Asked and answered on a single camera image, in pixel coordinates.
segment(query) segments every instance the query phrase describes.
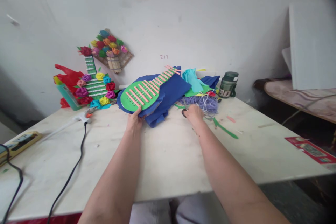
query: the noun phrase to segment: green foam guitar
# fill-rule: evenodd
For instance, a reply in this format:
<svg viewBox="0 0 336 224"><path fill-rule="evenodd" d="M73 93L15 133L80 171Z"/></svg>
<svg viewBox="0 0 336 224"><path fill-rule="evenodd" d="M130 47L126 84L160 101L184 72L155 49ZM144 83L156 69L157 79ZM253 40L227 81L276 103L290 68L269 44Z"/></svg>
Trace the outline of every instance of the green foam guitar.
<svg viewBox="0 0 336 224"><path fill-rule="evenodd" d="M168 81L173 74L181 74L181 70L168 65L165 67L168 70L155 79L134 82L123 91L120 101L125 109L134 112L139 106L144 110L153 105L159 97L160 86Z"/></svg>

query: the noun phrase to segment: scissors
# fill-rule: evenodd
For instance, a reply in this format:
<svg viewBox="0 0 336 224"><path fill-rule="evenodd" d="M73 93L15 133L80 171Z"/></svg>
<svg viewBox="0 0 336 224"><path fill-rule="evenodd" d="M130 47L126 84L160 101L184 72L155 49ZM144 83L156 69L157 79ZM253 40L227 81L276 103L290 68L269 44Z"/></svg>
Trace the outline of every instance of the scissors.
<svg viewBox="0 0 336 224"><path fill-rule="evenodd" d="M184 103L184 107L185 107L185 109L182 110L182 115L183 115L185 118L187 118L186 115L184 114L184 112L185 112L185 111L188 111L188 107L187 107L187 105L186 105L186 101L185 101L184 97L183 97L182 99L183 99L183 103Z"/></svg>

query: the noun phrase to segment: white table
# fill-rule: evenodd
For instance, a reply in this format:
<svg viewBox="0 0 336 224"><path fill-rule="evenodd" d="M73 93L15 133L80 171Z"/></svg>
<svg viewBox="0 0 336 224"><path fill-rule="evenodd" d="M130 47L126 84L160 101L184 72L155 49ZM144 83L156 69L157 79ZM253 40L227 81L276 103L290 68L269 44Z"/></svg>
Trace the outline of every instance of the white table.
<svg viewBox="0 0 336 224"><path fill-rule="evenodd" d="M70 109L60 109L29 131L49 133L76 113ZM236 123L229 121L227 115L234 118ZM92 118L93 122L87 126L84 157L58 201L55 215L84 209L123 136L127 115L117 105L96 111ZM210 128L258 184L331 174L331 171L284 139L297 136L295 133L237 98L223 99L216 118L239 139L230 137L220 128L215 129L214 123L207 121ZM268 123L275 125L258 128ZM24 182L10 219L33 219L48 215L80 156L83 135L83 123L76 122L48 140L33 144L12 160L22 168ZM171 107L166 120L156 128L150 128L147 124L144 126L141 152L136 201L212 190L204 170L198 139L187 119L181 115L181 109ZM0 218L18 183L16 170L7 164L0 168Z"/></svg>

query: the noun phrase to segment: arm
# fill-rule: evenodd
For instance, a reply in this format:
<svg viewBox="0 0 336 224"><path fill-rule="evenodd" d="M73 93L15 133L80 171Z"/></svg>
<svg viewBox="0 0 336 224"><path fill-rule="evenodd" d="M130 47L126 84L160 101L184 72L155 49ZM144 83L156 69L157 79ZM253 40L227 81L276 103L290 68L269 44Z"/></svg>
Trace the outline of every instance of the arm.
<svg viewBox="0 0 336 224"><path fill-rule="evenodd" d="M184 114L198 135L210 184L230 221L289 223L203 121L202 110L191 105Z"/></svg>
<svg viewBox="0 0 336 224"><path fill-rule="evenodd" d="M128 116L126 131L94 188L79 224L129 223L140 170L141 107Z"/></svg>

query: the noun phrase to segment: black cable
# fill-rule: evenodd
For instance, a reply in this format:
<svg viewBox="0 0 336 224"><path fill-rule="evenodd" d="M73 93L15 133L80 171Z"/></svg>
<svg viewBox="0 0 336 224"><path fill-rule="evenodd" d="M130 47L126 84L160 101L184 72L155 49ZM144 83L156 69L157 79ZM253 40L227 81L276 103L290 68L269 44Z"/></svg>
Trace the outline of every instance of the black cable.
<svg viewBox="0 0 336 224"><path fill-rule="evenodd" d="M81 143L81 145L80 145L80 149L81 149L81 150L80 150L80 157L79 157L79 160L78 160L77 164L75 165L75 167L72 169L72 171L71 171L71 173L70 173L70 176L69 176L68 180L66 181L65 185L63 186L61 192L59 193L59 195L58 195L57 198L55 199L54 203L52 204L51 209L50 209L50 212L49 212L49 216L48 216L47 224L50 223L51 214L52 214L52 212L53 212L53 209L54 209L54 206L55 206L57 200L59 199L59 197L60 197L60 196L62 195L62 193L64 192L64 190L65 190L65 188L67 187L67 185L68 185L68 183L69 183L69 181L70 181L70 179L71 179L71 177L72 177L72 175L73 175L73 173L74 173L74 171L75 171L77 165L79 164L79 162L80 162L81 159L82 159L82 156L83 156L84 140L85 140L85 137L86 137L86 125L87 125L87 122L84 123L85 131L84 131L84 137L83 137L82 143Z"/></svg>
<svg viewBox="0 0 336 224"><path fill-rule="evenodd" d="M14 202L14 200L15 200L15 197L16 197L17 193L19 192L20 187L21 187L21 185L22 185L22 183L23 183L23 173L22 173L22 170L21 170L19 167L13 165L13 164L9 161L9 156L10 156L10 154L9 154L9 149L8 149L8 147L7 147L6 145L3 145L3 144L0 144L0 146L4 147L4 148L6 149L6 151L7 151L7 156L6 156L6 161L7 161L7 163L8 163L10 166L12 166L15 170L17 170L18 173L19 173L19 176L20 176L20 183L19 183L19 185L18 185L18 187L17 187L17 189L16 189L16 192L14 193L14 196L13 196L13 198L12 198L12 201L10 202L9 207L8 207L8 209L7 209L6 213L5 213L5 216L3 217L3 220L2 220L2 224L5 224L6 221L7 221L7 218L8 218L9 211L11 210L12 204L13 204L13 202Z"/></svg>

